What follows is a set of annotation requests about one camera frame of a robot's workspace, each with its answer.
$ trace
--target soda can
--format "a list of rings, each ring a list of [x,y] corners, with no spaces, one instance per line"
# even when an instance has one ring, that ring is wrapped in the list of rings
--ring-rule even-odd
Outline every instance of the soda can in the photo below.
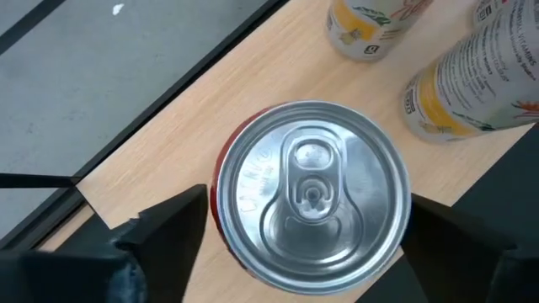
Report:
[[[539,0],[506,5],[405,88],[414,134],[457,141],[539,121]]]
[[[408,223],[408,175],[387,136],[322,101],[264,109],[217,159],[211,212],[229,251],[278,289],[327,295],[387,266]]]
[[[511,0],[480,0],[473,10],[473,26],[478,27],[494,20]]]
[[[359,61],[383,58],[432,0],[333,0],[327,28],[331,44]]]

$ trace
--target red can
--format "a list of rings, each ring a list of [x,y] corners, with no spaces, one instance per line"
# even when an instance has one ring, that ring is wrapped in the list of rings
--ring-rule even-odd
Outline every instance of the red can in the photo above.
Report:
[[[382,130],[322,101],[245,120],[219,153],[210,199],[242,267],[304,295],[373,277],[396,252],[411,205],[403,161]]]

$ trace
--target gray floor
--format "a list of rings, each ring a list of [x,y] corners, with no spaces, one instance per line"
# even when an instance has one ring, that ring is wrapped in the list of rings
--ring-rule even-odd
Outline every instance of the gray floor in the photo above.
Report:
[[[263,2],[67,0],[0,56],[0,172],[75,173]],[[0,237],[50,194],[0,190]]]

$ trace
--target table surface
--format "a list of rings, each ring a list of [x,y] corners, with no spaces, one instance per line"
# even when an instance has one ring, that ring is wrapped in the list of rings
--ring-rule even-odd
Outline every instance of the table surface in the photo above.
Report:
[[[312,98],[350,106],[377,122],[401,152],[413,191],[453,205],[530,128],[437,146],[416,139],[398,117],[403,86],[470,31],[473,4],[473,0],[434,2],[388,57],[365,64],[343,58],[328,43],[324,26],[329,0],[293,0],[78,188],[109,227],[118,226],[195,183],[209,183],[222,144],[251,114],[285,101]],[[209,218],[185,300],[354,301],[375,280],[322,298],[272,289],[236,264]]]

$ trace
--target can label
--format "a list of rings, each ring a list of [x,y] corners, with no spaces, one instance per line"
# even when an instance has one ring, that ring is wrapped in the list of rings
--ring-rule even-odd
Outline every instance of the can label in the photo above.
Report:
[[[403,110],[412,130],[454,141],[539,120],[539,0],[514,0],[412,79]]]
[[[481,26],[494,20],[496,15],[502,11],[505,5],[511,0],[481,0],[473,11],[473,25]]]
[[[217,182],[219,181],[219,172],[221,171],[222,164],[225,161],[225,157],[227,156],[227,152],[230,149],[230,146],[232,143],[236,140],[236,138],[239,136],[239,134],[249,125],[249,123],[253,122],[256,118],[258,118],[260,115],[264,114],[268,110],[272,109],[273,107],[268,107],[265,109],[260,110],[258,113],[250,116],[247,118],[242,124],[240,124],[234,132],[228,137],[227,141],[223,145],[221,151],[219,152],[219,155],[217,156],[216,165],[213,170],[213,176],[211,179],[211,187],[210,187],[210,210],[211,210],[211,216],[213,217],[213,221],[216,223],[217,230],[219,231],[219,235],[221,236],[221,239],[225,242],[225,245],[227,246],[228,251],[230,254],[236,259],[236,261],[240,264],[240,266],[245,269],[251,276],[256,277],[255,274],[253,274],[251,271],[247,270],[247,268],[242,264],[242,262],[237,258],[236,254],[232,251],[230,246],[228,245],[227,239],[225,238],[225,235],[222,230],[221,226],[221,220],[219,219],[219,212],[217,211]]]
[[[356,60],[386,55],[432,0],[333,0],[328,11],[332,44]]]

